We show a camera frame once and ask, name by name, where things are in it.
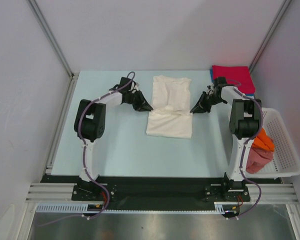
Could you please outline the white t shirt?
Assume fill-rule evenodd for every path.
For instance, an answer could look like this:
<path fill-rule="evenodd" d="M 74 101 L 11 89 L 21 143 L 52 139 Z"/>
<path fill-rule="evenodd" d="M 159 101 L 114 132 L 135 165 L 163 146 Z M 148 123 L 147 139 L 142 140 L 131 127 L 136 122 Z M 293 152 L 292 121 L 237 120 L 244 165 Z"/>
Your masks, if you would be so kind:
<path fill-rule="evenodd" d="M 191 79 L 154 76 L 146 134 L 156 137 L 190 139 L 193 114 L 190 113 Z"/>

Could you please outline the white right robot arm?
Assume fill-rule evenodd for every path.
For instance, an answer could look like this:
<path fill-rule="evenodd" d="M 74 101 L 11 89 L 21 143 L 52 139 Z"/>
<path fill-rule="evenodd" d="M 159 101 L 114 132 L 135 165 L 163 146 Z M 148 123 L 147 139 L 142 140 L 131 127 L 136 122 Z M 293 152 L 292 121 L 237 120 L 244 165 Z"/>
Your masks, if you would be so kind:
<path fill-rule="evenodd" d="M 249 150 L 263 127 L 262 102 L 245 95 L 236 86 L 217 86 L 203 91 L 190 112 L 209 113 L 212 106 L 221 103 L 231 106 L 228 127 L 233 145 L 225 175 L 230 181 L 242 182 L 246 179 Z"/>

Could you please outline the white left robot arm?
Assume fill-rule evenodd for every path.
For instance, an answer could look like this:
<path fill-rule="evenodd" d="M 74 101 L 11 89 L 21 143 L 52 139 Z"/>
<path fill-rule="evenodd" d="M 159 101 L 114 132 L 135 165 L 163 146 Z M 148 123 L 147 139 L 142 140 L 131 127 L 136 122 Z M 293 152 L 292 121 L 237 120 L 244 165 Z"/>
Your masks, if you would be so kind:
<path fill-rule="evenodd" d="M 136 112 L 151 112 L 153 110 L 140 90 L 110 91 L 94 101 L 82 99 L 79 102 L 74 131 L 77 133 L 77 137 L 83 141 L 83 168 L 79 175 L 82 181 L 91 182 L 99 177 L 97 162 L 93 160 L 96 141 L 105 132 L 106 110 L 121 104 L 132 105 Z"/>

